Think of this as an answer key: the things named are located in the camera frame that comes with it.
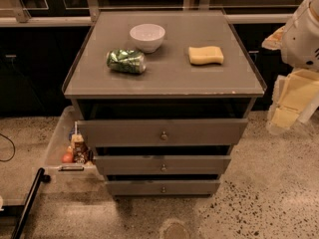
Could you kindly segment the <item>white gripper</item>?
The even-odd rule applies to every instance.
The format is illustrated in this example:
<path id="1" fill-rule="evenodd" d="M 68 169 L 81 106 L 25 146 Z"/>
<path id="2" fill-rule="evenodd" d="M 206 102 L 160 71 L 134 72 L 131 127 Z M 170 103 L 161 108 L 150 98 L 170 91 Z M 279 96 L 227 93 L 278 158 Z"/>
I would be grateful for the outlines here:
<path id="1" fill-rule="evenodd" d="M 267 130 L 279 135 L 297 122 L 307 123 L 319 108 L 319 73 L 294 69 L 286 77 L 278 76 L 267 115 Z"/>

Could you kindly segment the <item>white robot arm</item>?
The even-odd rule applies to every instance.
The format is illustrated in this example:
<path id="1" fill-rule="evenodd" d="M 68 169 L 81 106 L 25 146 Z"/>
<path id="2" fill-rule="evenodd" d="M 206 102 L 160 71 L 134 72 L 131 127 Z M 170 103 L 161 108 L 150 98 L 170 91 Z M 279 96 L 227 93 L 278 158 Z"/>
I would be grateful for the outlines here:
<path id="1" fill-rule="evenodd" d="M 282 61 L 293 68 L 278 76 L 268 111 L 272 134 L 308 122 L 319 107 L 319 0 L 304 0 L 287 23 L 267 37 L 262 47 L 279 50 Z"/>

